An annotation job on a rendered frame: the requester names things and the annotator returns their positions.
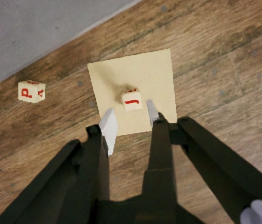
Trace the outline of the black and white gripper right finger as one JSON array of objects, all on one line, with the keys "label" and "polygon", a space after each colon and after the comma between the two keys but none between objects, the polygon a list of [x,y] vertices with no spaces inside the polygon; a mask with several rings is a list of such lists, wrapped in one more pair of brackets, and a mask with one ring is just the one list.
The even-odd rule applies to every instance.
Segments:
[{"label": "black and white gripper right finger", "polygon": [[134,224],[177,224],[172,145],[181,146],[235,224],[262,224],[262,172],[193,118],[169,123],[152,99],[146,105],[152,137]]}]

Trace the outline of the beige square mat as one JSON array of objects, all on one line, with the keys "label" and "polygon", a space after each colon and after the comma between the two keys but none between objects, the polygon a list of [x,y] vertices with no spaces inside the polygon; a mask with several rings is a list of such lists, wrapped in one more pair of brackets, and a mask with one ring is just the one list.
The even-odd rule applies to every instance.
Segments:
[{"label": "beige square mat", "polygon": [[[114,109],[116,136],[152,131],[146,100],[177,123],[170,49],[87,64],[100,114]],[[142,109],[125,112],[122,92],[140,90]]]}]

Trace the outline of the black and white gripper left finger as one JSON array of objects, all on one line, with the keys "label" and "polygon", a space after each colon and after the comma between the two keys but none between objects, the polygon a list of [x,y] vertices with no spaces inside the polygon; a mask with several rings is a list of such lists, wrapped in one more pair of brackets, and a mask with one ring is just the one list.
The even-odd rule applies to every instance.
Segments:
[{"label": "black and white gripper left finger", "polygon": [[87,141],[64,145],[2,212],[0,224],[93,224],[95,201],[110,200],[109,155],[117,131],[109,108],[99,124],[86,128]]}]

